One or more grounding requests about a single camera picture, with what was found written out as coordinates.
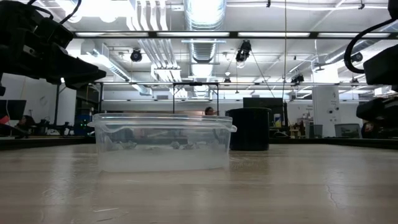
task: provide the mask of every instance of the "desk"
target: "desk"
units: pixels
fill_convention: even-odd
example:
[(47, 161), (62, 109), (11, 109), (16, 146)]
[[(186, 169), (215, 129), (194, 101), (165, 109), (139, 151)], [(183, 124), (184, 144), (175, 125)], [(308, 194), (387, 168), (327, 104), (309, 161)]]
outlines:
[(0, 223), (398, 223), (398, 152), (271, 145), (229, 170), (98, 172), (95, 145), (0, 151)]

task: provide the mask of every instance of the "wire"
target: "wire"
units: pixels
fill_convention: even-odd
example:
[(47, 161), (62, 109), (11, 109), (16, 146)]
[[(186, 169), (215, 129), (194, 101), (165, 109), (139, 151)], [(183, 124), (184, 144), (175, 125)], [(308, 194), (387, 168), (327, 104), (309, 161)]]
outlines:
[(285, 0), (285, 62), (284, 62), (284, 74), (282, 76), (284, 84), (282, 85), (282, 101), (285, 94), (285, 83), (286, 83), (286, 60), (287, 60), (287, 0)]
[(32, 5), (33, 3), (35, 3), (36, 0), (30, 0), (28, 3), (26, 3), (27, 5)]
[(268, 85), (267, 79), (264, 77), (264, 74), (262, 74), (261, 68), (260, 68), (259, 64), (257, 63), (256, 56), (254, 56), (253, 51), (251, 51), (251, 54), (253, 55), (254, 61), (256, 62), (256, 65), (257, 65), (257, 68), (259, 68), (260, 74), (261, 74), (262, 78), (264, 79), (264, 82), (266, 83), (268, 90), (271, 92), (272, 97), (275, 98), (274, 93), (272, 92), (271, 88)]
[(42, 9), (41, 7), (39, 7), (39, 6), (31, 6), (32, 8), (34, 8), (34, 9), (36, 9), (36, 10), (38, 10), (38, 11), (42, 11), (42, 12), (44, 12), (44, 13), (47, 13), (48, 15), (50, 15), (49, 16), (49, 19), (54, 19), (54, 16), (51, 14), (51, 12), (50, 11), (48, 11), (48, 10), (46, 10), (46, 9)]
[(239, 93), (239, 91), (238, 91), (238, 61), (236, 61), (235, 66), (236, 66), (236, 93)]
[(353, 53), (353, 49), (354, 49), (354, 47), (355, 47), (355, 44), (357, 43), (357, 41), (360, 40), (360, 38), (362, 38), (362, 37), (365, 36), (366, 34), (372, 32), (372, 31), (374, 31), (374, 30), (376, 30), (376, 29), (382, 28), (382, 27), (384, 27), (385, 25), (388, 25), (388, 24), (394, 22), (395, 20), (396, 20), (396, 19), (389, 19), (389, 20), (387, 20), (387, 21), (385, 21), (385, 22), (382, 22), (382, 23), (380, 23), (380, 24), (378, 24), (378, 25), (372, 26), (372, 27), (370, 27), (370, 28), (368, 28), (368, 29), (366, 29), (366, 30), (360, 32), (360, 33), (348, 44), (347, 49), (346, 49), (346, 52), (345, 52), (345, 54), (344, 54), (344, 64), (346, 65), (346, 67), (348, 68), (348, 70), (350, 70), (350, 71), (352, 71), (352, 72), (354, 72), (354, 73), (358, 73), (358, 74), (364, 74), (364, 73), (365, 73), (365, 70), (363, 70), (363, 69), (358, 69), (358, 68), (354, 67), (354, 65), (353, 65), (353, 63), (352, 63), (352, 61), (351, 61), (351, 55), (352, 55), (352, 53)]
[(67, 15), (65, 18), (63, 18), (63, 19), (60, 21), (60, 24), (64, 24), (67, 20), (69, 20), (69, 19), (77, 12), (77, 10), (79, 9), (80, 5), (81, 5), (81, 0), (78, 0), (75, 9), (72, 11), (71, 14), (69, 14), (69, 15)]

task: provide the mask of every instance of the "clear plastic container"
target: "clear plastic container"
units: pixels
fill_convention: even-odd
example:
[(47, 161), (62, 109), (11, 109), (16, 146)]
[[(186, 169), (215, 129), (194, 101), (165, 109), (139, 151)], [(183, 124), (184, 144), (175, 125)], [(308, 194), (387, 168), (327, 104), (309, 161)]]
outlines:
[(98, 165), (108, 172), (214, 169), (228, 165), (232, 118), (96, 114)]

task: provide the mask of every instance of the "black cylindrical container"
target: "black cylindrical container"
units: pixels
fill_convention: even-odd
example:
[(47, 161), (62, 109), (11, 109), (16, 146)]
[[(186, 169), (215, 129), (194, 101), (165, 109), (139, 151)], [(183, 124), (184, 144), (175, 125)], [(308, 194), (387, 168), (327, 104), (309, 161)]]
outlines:
[(232, 133), (230, 149), (235, 151), (266, 151), (269, 148), (269, 114), (267, 108), (229, 110), (238, 131)]

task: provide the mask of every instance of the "fluorescent light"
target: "fluorescent light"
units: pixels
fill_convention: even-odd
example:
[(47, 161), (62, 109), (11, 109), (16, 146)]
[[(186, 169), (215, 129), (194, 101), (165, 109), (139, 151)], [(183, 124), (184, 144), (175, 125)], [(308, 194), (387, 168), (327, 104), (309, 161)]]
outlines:
[(238, 37), (309, 37), (309, 32), (239, 32)]
[(148, 37), (147, 32), (76, 32), (78, 37)]
[(158, 37), (228, 37), (229, 32), (158, 32)]
[[(318, 37), (356, 37), (358, 35), (358, 33), (355, 32), (347, 32), (347, 33), (332, 33), (332, 32), (327, 32), (327, 33), (319, 33)], [(380, 37), (380, 38), (385, 38), (388, 37), (390, 34), (386, 34), (386, 33), (370, 33), (370, 34), (366, 34), (364, 37)]]
[(225, 40), (181, 40), (183, 44), (225, 44)]
[(173, 85), (171, 82), (139, 82), (140, 85)]

